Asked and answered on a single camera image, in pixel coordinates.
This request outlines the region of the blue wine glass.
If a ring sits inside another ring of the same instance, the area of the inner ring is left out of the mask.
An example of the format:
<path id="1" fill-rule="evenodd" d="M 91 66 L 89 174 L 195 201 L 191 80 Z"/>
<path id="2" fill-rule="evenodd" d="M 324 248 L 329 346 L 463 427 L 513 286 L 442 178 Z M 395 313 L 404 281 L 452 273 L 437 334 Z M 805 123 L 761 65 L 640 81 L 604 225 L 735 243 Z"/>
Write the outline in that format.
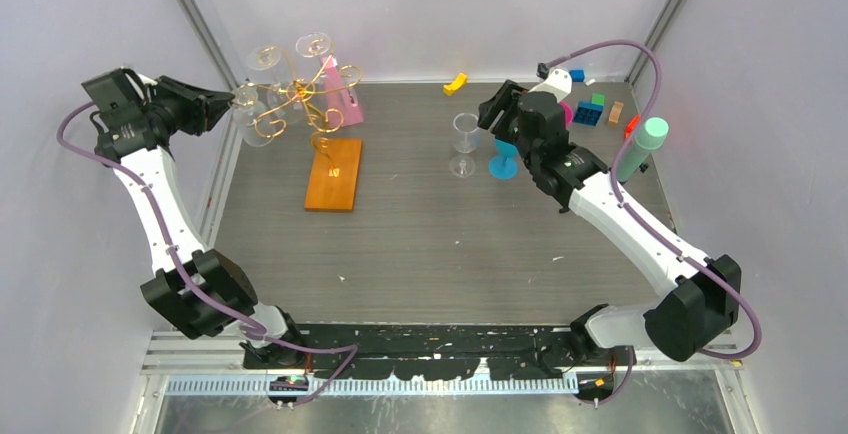
<path id="1" fill-rule="evenodd" d="M 518 156 L 518 149 L 514 145 L 499 139 L 495 140 L 495 148 L 497 154 L 489 161 L 489 173 L 499 180 L 512 179 L 518 172 L 518 165 L 515 160 Z"/>

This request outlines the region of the pink wine glass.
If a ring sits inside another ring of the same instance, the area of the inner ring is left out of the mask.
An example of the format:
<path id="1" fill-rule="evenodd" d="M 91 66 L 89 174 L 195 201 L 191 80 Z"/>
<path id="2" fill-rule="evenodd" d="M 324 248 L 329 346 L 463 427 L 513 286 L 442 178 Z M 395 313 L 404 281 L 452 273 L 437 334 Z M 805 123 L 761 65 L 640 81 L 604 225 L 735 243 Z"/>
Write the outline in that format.
<path id="1" fill-rule="evenodd" d="M 573 112 L 572 108 L 566 102 L 560 102 L 560 106 L 563 108 L 563 111 L 564 111 L 565 127 L 567 129 L 569 129 L 571 124 L 573 123 L 574 112 Z"/>

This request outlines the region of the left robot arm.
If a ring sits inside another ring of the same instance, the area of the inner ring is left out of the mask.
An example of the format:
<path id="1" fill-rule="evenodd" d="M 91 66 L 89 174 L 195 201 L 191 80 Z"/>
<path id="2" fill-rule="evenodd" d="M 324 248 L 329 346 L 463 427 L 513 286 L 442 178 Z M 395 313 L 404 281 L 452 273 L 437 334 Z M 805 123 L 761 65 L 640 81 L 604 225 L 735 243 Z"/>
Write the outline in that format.
<path id="1" fill-rule="evenodd" d="M 241 337 L 246 362 L 293 368 L 307 343 L 291 316 L 263 304 L 245 272 L 210 247 L 181 199 L 171 137 L 210 131 L 230 109 L 230 92 L 118 68 L 86 80 L 95 107 L 92 152 L 112 169 L 137 211 L 151 253 L 145 302 L 189 339 Z"/>

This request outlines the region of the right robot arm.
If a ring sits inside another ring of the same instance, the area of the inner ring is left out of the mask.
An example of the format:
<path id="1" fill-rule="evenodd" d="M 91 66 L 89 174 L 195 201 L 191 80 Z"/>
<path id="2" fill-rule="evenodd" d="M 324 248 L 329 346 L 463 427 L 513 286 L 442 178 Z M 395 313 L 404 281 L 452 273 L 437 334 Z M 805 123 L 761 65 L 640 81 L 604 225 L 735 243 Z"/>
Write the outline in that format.
<path id="1" fill-rule="evenodd" d="M 565 87 L 506 80 L 480 104 L 478 125 L 515 146 L 536 187 L 602 233 L 658 296 L 644 305 L 601 304 L 572 322 L 574 357 L 596 364 L 614 347 L 649 347 L 678 362 L 704 353 L 736 323 L 742 270 L 730 256 L 692 246 L 627 194 L 612 170 L 569 139 Z"/>

